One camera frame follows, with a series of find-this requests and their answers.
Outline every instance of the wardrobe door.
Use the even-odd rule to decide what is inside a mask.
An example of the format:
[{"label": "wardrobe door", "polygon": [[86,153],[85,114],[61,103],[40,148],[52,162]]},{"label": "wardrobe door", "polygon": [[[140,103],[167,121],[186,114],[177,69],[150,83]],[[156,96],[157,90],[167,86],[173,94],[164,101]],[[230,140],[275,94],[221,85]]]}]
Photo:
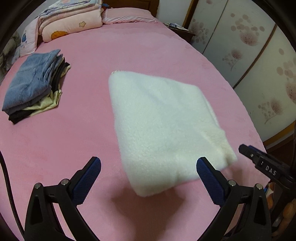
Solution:
[{"label": "wardrobe door", "polygon": [[212,36],[227,0],[199,0],[189,30],[195,34],[191,45],[203,53]]},{"label": "wardrobe door", "polygon": [[279,27],[250,72],[234,89],[262,141],[296,116],[296,54]]},{"label": "wardrobe door", "polygon": [[228,0],[203,54],[233,87],[252,65],[274,26],[252,0]]}]

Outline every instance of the stack of folded clothes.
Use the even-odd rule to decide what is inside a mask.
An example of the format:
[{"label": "stack of folded clothes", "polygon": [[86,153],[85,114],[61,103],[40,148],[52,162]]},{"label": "stack of folded clothes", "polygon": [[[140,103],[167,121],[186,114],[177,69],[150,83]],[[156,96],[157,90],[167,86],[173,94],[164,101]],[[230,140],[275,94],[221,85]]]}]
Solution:
[{"label": "stack of folded clothes", "polygon": [[59,81],[71,68],[59,49],[34,53],[21,65],[5,94],[2,111],[14,124],[50,110],[59,103]]}]

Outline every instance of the white fleece towel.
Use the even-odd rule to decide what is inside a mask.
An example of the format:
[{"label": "white fleece towel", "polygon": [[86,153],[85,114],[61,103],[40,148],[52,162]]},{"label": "white fleece towel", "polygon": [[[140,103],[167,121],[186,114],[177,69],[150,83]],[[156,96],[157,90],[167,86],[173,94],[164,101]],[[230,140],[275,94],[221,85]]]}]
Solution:
[{"label": "white fleece towel", "polygon": [[198,87],[116,71],[109,77],[109,91],[122,164],[139,196],[199,178],[200,157],[218,170],[236,161]]}]

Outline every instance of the pink bedsheet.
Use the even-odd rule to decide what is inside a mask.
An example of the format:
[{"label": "pink bedsheet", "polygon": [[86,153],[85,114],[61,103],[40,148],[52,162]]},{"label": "pink bedsheet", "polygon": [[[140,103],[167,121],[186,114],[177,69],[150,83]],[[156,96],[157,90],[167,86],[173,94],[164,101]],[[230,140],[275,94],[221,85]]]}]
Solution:
[{"label": "pink bedsheet", "polygon": [[[212,203],[200,180],[149,198],[133,192],[121,166],[114,131],[108,77],[115,70],[197,85],[238,156],[238,162],[222,173],[241,185],[267,183],[252,162],[238,153],[242,143],[264,150],[240,99],[202,54],[163,24],[104,25],[43,43],[37,52],[57,48],[72,66],[63,81],[59,106],[16,125],[0,112],[0,149],[23,225],[34,184],[55,185],[63,178],[71,178],[92,156],[101,159],[102,171],[78,209],[101,241],[195,241],[216,215],[218,206]],[[25,59],[20,58],[4,79],[1,105]],[[2,174],[0,200],[1,214],[21,239]]]}]

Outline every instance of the pink pillowcase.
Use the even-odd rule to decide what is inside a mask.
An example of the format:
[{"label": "pink pillowcase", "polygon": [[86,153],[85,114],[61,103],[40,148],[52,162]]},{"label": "pink pillowcase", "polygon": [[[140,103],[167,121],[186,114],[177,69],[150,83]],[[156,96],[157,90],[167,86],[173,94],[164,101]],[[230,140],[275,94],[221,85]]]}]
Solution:
[{"label": "pink pillowcase", "polygon": [[102,22],[104,24],[128,22],[157,23],[157,20],[148,10],[122,7],[106,9],[102,13]]}]

